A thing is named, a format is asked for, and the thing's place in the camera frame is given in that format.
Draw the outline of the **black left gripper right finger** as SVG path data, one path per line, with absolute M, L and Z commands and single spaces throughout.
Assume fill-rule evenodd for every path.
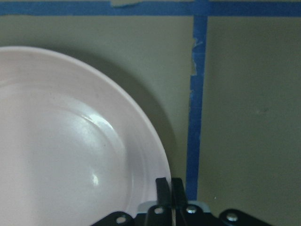
M 187 204 L 187 197 L 181 178 L 172 178 L 172 203 L 176 209 L 181 209 Z

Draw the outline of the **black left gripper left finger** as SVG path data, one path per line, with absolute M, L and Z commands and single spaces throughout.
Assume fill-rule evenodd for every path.
M 157 178 L 156 190 L 157 190 L 157 205 L 169 208 L 170 207 L 170 188 L 166 178 Z

